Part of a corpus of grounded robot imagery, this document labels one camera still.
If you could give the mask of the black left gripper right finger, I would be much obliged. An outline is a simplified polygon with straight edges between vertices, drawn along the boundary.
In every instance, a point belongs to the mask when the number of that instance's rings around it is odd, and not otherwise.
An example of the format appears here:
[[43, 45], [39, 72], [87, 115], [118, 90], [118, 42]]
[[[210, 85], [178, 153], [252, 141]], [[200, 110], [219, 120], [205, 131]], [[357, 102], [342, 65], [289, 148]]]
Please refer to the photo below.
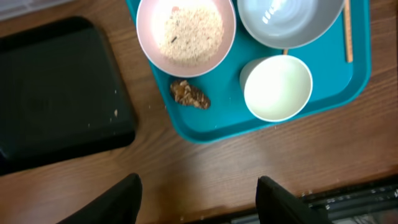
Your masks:
[[257, 181], [256, 209], [261, 224], [332, 224], [268, 176]]

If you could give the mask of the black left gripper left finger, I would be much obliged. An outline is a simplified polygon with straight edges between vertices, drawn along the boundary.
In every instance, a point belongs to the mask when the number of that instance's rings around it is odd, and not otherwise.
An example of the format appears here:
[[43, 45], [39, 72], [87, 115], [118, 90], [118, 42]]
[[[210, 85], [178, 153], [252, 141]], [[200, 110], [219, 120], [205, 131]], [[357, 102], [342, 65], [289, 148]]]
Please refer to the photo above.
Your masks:
[[141, 201], [142, 182], [132, 173], [61, 223], [135, 223]]

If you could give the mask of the white cup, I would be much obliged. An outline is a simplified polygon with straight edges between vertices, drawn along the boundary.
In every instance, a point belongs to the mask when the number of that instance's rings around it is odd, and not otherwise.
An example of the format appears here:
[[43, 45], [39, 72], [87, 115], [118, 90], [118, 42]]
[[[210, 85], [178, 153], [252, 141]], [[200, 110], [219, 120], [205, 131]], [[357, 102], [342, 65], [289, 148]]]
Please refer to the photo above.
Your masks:
[[309, 67], [291, 55], [275, 55], [247, 63], [240, 72], [239, 84], [251, 114], [270, 123], [283, 122], [299, 114], [313, 91]]

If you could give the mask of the grey bowl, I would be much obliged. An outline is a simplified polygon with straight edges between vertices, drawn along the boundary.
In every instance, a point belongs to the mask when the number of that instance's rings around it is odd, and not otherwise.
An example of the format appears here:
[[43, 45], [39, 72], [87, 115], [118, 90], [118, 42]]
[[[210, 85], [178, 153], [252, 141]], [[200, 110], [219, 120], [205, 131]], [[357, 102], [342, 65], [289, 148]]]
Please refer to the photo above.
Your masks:
[[337, 20], [344, 0], [237, 0], [247, 32], [274, 49], [295, 49], [321, 37]]

